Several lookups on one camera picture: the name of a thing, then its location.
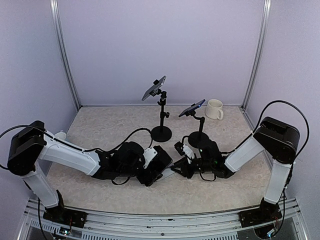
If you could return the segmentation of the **white folding phone stand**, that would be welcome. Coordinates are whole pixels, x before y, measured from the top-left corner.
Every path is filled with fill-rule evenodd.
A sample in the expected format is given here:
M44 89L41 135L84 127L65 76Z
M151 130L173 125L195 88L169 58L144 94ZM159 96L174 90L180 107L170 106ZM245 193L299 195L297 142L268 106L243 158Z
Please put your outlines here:
M162 180L164 180L165 178L167 178L167 177L169 177L169 176L171 176L171 175L173 175L173 174L175 174L176 172L175 171L173 171L170 167L169 168L166 168L161 174L162 174L162 176L159 178L159 179L157 179L156 181L157 182L159 182L159 181L162 181Z

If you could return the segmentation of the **black smartphone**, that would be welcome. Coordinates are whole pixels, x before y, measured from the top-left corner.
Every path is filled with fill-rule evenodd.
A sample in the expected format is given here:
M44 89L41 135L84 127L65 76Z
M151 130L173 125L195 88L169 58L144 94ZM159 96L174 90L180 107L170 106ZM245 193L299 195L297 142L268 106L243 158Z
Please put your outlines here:
M162 164L162 172L163 172L165 169L170 168L170 166L173 162L173 159L169 156L169 154L160 145L155 145L154 147L157 150L161 151L159 163Z

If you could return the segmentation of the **tall black phone stand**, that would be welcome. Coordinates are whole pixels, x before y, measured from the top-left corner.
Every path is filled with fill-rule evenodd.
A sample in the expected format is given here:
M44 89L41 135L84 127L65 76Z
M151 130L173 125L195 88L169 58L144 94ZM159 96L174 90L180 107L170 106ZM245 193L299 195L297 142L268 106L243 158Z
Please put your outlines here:
M159 106L161 106L160 111L160 125L154 127L151 130L151 137L154 141L158 143L164 143L171 139L172 137L172 131L167 126L164 126L164 120L165 118L169 118L170 113L165 112L165 106L167 103L167 92L161 90L160 99L157 102Z

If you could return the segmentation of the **grey phone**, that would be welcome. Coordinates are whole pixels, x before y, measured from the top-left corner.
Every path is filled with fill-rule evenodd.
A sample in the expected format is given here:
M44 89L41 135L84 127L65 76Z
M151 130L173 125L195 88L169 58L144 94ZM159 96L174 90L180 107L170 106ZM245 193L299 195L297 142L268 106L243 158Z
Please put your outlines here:
M156 79L152 86L144 93L141 100L145 101L150 96L154 97L155 95L161 94L161 87L164 85L166 78L167 76L164 75L160 80Z

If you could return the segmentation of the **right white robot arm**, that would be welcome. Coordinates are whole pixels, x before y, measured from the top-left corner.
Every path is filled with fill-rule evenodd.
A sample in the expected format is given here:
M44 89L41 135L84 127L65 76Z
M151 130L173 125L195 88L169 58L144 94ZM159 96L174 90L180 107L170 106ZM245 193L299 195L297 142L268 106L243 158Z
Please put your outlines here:
M210 172L217 178L228 179L261 152L273 159L271 176L263 200L256 210L256 218L266 222L275 212L295 162L300 132L292 125L265 117L256 131L233 152L224 156L215 141L205 139L197 144L199 157L185 155L171 166L171 170L190 179L195 173Z

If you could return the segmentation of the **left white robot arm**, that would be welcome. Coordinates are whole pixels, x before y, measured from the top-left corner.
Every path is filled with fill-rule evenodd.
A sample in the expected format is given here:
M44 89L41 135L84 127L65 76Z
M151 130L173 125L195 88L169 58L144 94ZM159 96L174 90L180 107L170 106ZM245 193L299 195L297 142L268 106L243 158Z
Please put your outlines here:
M163 176L165 167L159 161L158 146L143 149L138 143L125 140L109 151L85 149L54 136L42 121L19 128L21 131L11 139L7 169L20 176L61 223L70 218L70 211L62 205L59 191L47 181L38 160L57 163L99 180L136 177L147 187Z

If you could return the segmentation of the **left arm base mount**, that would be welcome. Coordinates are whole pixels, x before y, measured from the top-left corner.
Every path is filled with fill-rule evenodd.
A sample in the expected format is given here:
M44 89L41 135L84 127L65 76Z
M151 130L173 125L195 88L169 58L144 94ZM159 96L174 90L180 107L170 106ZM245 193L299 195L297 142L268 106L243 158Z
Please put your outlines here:
M43 218L54 223L83 229L87 220L87 213L67 208L62 211L48 209L44 212Z

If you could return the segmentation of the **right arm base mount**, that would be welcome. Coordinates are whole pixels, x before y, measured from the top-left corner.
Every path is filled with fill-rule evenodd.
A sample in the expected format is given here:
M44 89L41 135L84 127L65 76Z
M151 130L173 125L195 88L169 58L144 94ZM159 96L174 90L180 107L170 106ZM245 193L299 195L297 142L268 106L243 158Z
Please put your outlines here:
M238 215L242 228L272 222L283 217L277 205L272 207L260 206L258 208L241 211Z

